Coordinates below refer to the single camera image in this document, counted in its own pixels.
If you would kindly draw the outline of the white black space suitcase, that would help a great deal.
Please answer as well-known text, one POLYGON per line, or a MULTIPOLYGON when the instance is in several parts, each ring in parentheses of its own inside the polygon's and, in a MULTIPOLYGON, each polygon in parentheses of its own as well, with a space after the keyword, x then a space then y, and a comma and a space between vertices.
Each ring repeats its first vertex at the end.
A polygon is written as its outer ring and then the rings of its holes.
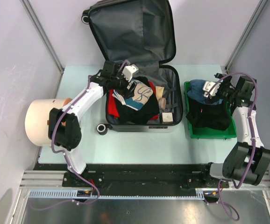
POLYGON ((177 70, 169 65, 176 54, 172 9, 167 0, 101 0, 82 12, 106 60, 128 60, 154 86, 164 87, 167 108, 146 124, 121 123, 106 113, 107 125, 118 132, 171 132, 183 117, 177 70), (173 122, 162 122, 162 113, 173 113, 173 122))

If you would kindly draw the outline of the blue cloth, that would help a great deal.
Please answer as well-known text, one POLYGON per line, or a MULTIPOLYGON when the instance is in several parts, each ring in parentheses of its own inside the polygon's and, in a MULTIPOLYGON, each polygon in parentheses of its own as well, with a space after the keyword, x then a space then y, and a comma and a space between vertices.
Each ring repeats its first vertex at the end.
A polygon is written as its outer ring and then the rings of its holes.
POLYGON ((207 99, 203 96, 203 86, 206 83, 205 80, 195 79, 189 82, 190 87, 188 88, 187 95, 189 98, 196 100, 199 103, 204 105, 219 105, 222 103, 222 99, 219 99, 217 102, 209 103, 207 99))

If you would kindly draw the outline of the red cloth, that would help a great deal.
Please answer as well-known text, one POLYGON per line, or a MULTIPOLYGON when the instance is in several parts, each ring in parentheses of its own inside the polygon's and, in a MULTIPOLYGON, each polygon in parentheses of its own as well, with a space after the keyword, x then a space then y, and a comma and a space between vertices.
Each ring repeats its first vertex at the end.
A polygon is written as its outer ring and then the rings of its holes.
POLYGON ((107 106, 108 114, 114 116, 115 118, 122 118, 123 116, 128 116, 131 113, 142 112, 146 108, 148 103, 156 102, 156 99, 154 99, 154 97, 156 96, 155 95, 156 89, 155 89, 153 83, 148 81, 147 83, 144 83, 144 84, 146 84, 148 87, 152 88, 153 94, 141 110, 135 111, 127 106, 123 106, 117 99, 115 99, 112 96, 112 93, 114 90, 111 90, 109 93, 109 98, 108 98, 108 106, 107 106))

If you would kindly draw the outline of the green plastic tray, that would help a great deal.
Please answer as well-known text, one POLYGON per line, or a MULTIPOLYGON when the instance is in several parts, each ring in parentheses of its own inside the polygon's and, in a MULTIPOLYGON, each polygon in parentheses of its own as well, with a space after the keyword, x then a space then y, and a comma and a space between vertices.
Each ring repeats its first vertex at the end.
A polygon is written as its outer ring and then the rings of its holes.
MULTIPOLYGON (((185 114, 187 115, 190 109, 187 92, 190 88, 190 82, 184 82, 184 98, 185 98, 185 114)), ((187 119, 189 135, 192 139, 231 139, 236 138, 236 127, 234 119, 231 116, 231 123, 229 127, 222 131, 208 127, 195 128, 187 119)))

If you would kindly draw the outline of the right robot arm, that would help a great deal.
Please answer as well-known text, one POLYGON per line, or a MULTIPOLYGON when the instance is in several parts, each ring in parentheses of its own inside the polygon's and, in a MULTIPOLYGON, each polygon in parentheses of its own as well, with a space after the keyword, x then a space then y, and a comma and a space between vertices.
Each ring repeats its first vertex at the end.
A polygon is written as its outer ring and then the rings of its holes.
POLYGON ((212 187, 218 179, 242 184, 258 185, 269 164, 270 150, 264 147, 256 125, 256 102, 258 86, 256 79, 239 72, 237 84, 231 84, 232 74, 215 74, 217 82, 206 82, 204 96, 209 102, 220 99, 228 103, 230 115, 235 123, 237 143, 223 163, 211 163, 209 171, 201 175, 201 182, 212 187))

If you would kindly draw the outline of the teal cream sock towel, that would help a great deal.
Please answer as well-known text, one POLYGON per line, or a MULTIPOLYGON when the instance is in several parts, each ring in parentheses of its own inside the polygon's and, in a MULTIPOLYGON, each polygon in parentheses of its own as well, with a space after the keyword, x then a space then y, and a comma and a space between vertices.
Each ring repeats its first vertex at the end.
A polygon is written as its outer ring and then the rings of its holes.
POLYGON ((127 106, 135 111, 141 110, 152 96, 153 90, 143 82, 132 79, 123 90, 114 90, 112 96, 123 106, 127 106))

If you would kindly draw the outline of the black clothing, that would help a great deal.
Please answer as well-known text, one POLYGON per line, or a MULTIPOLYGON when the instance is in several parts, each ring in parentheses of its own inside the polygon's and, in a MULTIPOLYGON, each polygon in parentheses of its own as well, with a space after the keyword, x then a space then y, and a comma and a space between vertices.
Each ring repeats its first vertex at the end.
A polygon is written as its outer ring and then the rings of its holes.
POLYGON ((230 126, 231 118, 224 101, 217 105, 208 105, 188 98, 188 103, 189 112, 186 118, 193 127, 225 131, 230 126))

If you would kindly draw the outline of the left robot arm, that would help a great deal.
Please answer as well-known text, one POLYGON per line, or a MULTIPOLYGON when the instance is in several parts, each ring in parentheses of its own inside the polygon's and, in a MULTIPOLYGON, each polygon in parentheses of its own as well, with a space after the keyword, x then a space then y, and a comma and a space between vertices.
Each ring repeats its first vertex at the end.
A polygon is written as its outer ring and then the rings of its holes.
POLYGON ((48 138, 53 153, 62 153, 67 167, 74 172, 72 180, 82 187, 89 181, 84 172, 86 162, 78 148, 82 132, 80 121, 85 112, 111 89, 126 90, 132 78, 139 72, 129 61, 116 63, 105 61, 95 75, 89 75, 85 87, 71 102, 49 112, 48 138))

